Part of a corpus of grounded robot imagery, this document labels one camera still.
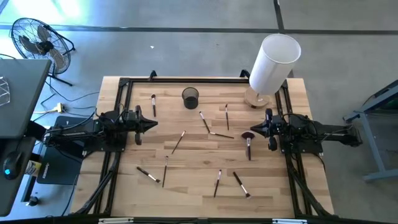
white cylinder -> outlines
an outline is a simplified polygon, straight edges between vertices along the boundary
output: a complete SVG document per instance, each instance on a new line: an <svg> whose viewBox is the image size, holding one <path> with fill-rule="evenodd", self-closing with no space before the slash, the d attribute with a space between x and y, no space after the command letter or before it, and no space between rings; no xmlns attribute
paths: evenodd
<svg viewBox="0 0 398 224"><path fill-rule="evenodd" d="M295 39L284 34L269 35L262 41L251 71L251 88L262 95L273 95L300 56L301 47Z"/></svg>

black mesh cup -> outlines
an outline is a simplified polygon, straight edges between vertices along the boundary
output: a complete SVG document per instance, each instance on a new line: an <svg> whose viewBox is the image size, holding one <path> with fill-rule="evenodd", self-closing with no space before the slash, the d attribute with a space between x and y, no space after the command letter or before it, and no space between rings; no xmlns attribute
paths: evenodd
<svg viewBox="0 0 398 224"><path fill-rule="evenodd" d="M195 109L199 104L199 92L193 87L188 87L182 91L182 99L187 109Z"/></svg>

electric fan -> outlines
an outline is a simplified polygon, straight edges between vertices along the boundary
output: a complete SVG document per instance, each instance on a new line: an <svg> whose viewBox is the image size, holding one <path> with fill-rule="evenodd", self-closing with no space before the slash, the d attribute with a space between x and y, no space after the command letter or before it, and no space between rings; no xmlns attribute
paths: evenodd
<svg viewBox="0 0 398 224"><path fill-rule="evenodd" d="M70 52L75 50L72 41L60 35L46 23L30 18L20 18L13 23L11 39L24 58L50 59L52 61L50 71L53 75L49 76L72 85L54 76L68 69ZM68 48L64 40L72 44L72 49Z"/></svg>

gray floor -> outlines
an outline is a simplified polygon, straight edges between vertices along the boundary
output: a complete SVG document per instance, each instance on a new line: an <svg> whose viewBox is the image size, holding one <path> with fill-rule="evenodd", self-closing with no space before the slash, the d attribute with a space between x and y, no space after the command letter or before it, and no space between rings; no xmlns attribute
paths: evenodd
<svg viewBox="0 0 398 224"><path fill-rule="evenodd" d="M272 0L135 0L47 1L45 8L30 1L13 1L0 14L0 24L34 17L49 24L117 27L276 28ZM395 0L280 0L289 29L397 29ZM53 82L69 99L98 91L104 75L230 76L252 69L261 41L268 34L169 32L61 32L74 41L70 68L60 77L70 88ZM20 57L8 30L0 30L0 52ZM374 92L398 78L397 35L292 35L302 46L295 77L305 80L313 118L343 124L344 115L359 108ZM51 95L45 86L40 100ZM68 103L59 96L46 102L93 106L96 96ZM90 114L90 110L73 110ZM51 125L56 114L38 122ZM326 175L337 215L398 222L398 179L365 183L362 176L376 171L365 141L357 148L324 143ZM34 192L44 203L25 207L17 198L12 213L0 220L60 215L70 186L39 185Z"/></svg>

white lamp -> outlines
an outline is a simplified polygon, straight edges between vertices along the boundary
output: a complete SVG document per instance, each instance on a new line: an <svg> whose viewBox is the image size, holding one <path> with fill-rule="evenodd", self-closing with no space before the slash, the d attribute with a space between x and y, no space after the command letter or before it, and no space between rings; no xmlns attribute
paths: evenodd
<svg viewBox="0 0 398 224"><path fill-rule="evenodd" d="M300 44L284 34L267 36L250 74L250 88L244 95L245 102L253 108L261 108L270 101L301 56Z"/></svg>

